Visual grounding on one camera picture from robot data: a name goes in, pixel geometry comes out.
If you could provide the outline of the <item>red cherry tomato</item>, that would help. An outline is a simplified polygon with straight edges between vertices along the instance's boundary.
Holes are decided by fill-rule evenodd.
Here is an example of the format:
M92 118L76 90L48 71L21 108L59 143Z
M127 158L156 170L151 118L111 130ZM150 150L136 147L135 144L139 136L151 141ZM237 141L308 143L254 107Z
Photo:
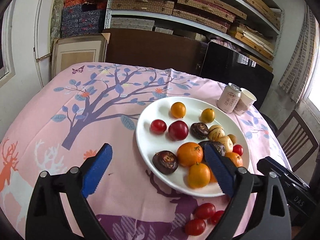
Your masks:
M241 145L234 145L233 146L233 152L238 154L238 155L240 155L240 156L242 156L243 153L244 153L244 149L243 149L243 147Z
M206 223L202 219L192 219L184 226L184 232L188 236L199 236L204 233Z
M223 216L224 214L224 211L223 210L219 210L219 211L216 211L212 217L210 217L210 219L208 219L208 223L209 224L212 224L212 225L216 225L221 217Z
M153 120L150 130L155 134L163 134L167 130L167 124L160 119Z
M207 220L213 217L215 213L216 213L216 208L214 204L204 203L195 209L194 217L202 220Z

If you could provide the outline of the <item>small green-yellow kumquat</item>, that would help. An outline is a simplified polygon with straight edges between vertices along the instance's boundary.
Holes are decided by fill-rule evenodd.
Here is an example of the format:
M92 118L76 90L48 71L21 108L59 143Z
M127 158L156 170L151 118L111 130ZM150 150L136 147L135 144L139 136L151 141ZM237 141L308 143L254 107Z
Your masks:
M235 135L229 134L228 137L231 139L233 145L235 145L237 143L237 138Z

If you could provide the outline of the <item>dark water chestnut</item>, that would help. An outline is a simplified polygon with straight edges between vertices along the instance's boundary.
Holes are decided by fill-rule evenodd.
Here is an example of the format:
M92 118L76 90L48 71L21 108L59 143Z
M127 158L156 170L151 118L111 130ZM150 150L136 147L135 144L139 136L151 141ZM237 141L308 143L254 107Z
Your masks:
M213 148L215 148L215 150L217 152L219 152L219 154L221 156L223 156L223 157L225 156L226 149L225 149L224 144L222 144L221 142L206 140L206 141L199 142L199 145L202 148L203 154L205 154L205 147L208 145L208 146L212 146Z
M190 134L197 139L205 139L208 136L209 129L203 122L195 122L189 129Z

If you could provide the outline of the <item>striped yellow pepino melon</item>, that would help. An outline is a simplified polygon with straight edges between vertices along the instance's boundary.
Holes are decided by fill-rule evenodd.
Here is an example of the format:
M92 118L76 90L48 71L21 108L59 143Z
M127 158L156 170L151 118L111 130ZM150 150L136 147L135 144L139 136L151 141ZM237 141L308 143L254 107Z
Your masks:
M213 125L209 128L208 139L211 141L217 141L220 137L225 136L225 130L220 125Z

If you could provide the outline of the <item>small yellow-orange citrus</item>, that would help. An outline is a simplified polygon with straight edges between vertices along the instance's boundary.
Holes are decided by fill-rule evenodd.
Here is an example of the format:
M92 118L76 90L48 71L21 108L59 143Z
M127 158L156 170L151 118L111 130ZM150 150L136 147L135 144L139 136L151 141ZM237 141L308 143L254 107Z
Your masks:
M214 119L215 119L215 112L213 109L207 108L202 111L202 113L201 113L201 121L202 122L209 124L209 123L213 122Z

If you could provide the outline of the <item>large orange mandarin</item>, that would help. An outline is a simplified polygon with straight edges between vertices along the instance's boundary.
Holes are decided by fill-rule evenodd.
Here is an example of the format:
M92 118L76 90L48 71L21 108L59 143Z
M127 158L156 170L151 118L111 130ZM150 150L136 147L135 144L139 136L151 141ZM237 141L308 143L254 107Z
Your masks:
M176 155L180 165L190 167L202 161L203 149L195 142L186 142L177 149Z

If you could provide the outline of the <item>large red plum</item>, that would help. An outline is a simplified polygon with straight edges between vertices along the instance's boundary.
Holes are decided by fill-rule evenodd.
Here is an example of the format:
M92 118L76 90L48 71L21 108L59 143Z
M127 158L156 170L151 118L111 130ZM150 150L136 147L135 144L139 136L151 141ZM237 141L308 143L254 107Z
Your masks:
M185 122L178 120L169 126L168 133L172 140L181 141L188 136L189 127Z

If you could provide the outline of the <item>dark purple passion fruit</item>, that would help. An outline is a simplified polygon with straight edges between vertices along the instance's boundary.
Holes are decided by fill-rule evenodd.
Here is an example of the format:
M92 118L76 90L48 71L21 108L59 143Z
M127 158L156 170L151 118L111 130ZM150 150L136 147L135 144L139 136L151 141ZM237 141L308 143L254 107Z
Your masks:
M172 174L178 168L178 158L170 151L157 152L153 158L152 163L162 174Z

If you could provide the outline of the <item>dark wooden chair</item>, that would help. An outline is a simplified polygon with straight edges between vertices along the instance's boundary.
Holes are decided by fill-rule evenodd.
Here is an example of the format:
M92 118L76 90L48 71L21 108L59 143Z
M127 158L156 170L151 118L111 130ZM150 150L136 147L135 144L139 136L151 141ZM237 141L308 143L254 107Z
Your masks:
M289 117L276 131L275 136L278 137L284 131L284 129L287 128L287 126L293 119L296 120L297 125L281 146L287 159L293 157L298 151L300 151L306 145L307 142L310 142L312 144L312 147L292 168L292 171L296 172L312 156L315 150L317 150L317 148L319 147L319 143L311 129L308 127L307 123L303 120L303 118L299 115L299 113L296 110L293 110L291 112Z

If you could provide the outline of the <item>pink drink can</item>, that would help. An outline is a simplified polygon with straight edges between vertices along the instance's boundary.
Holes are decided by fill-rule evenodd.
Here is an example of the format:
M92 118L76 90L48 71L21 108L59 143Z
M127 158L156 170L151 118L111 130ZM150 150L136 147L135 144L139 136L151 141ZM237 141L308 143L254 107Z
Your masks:
M225 113L232 113L240 100L241 94L242 91L237 85L229 83L222 91L217 101L217 107Z

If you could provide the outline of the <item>white oval plate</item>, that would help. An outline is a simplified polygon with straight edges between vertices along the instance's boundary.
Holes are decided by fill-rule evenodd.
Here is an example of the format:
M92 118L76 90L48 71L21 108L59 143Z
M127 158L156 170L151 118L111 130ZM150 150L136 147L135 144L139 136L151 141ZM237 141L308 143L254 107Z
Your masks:
M215 112L215 119L209 124L209 126L221 125L227 135L235 135L237 138L237 143L244 149L244 153L242 155L243 165L245 168L250 167L251 160L249 147L244 133L235 120L210 103L183 96L173 96L159 99L149 104L142 111L136 124L136 142L140 151L140 155L155 177L160 179L172 189L194 197L209 198L222 196L223 192L217 183L209 183L209 185L200 189L190 188L187 184L188 168L186 167L179 166L173 174L166 175L157 170L152 163L153 156L159 151L166 150L176 153L176 150L183 143L200 142L199 139L196 139L191 134L189 134L186 139L182 141L173 141L169 137L168 131L165 131L163 134L156 134L151 130L151 123L154 120L162 120L167 126L170 126L177 120L170 112L171 106L176 102L181 102L185 105L186 115L181 120L188 126L200 121L200 116L204 109L212 108Z

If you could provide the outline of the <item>pink deer-print tablecloth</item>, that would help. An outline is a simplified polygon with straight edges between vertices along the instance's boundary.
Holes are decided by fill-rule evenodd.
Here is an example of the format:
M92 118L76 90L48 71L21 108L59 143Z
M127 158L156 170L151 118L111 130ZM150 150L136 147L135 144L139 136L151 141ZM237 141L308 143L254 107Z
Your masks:
M173 69L111 63L70 66L39 91L1 142L1 209L21 237L42 171L67 172L104 143L113 156L88 201L113 239L187 239L183 226L205 199L167 187L136 146L137 120L150 103L187 96L214 105L223 84Z

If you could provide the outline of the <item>metal storage shelf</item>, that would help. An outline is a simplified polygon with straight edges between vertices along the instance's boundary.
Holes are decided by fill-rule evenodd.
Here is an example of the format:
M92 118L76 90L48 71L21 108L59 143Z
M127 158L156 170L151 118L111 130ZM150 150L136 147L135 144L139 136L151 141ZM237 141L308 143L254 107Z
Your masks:
M274 0L107 0L105 28L117 16L170 21L205 31L271 64L282 32Z

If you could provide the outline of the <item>dark brown cabinet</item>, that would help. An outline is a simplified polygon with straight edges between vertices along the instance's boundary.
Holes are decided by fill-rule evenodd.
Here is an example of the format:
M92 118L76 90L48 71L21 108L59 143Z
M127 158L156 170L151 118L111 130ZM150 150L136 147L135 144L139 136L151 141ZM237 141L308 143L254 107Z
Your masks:
M138 29L105 29L110 34L106 62L199 76L208 44L187 37Z

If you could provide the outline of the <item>framed picture board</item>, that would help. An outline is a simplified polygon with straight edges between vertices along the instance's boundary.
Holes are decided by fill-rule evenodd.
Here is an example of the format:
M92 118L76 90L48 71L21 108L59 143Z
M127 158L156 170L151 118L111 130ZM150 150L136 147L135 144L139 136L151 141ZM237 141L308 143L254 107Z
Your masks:
M59 38L54 41L51 77L84 62L105 62L110 33Z

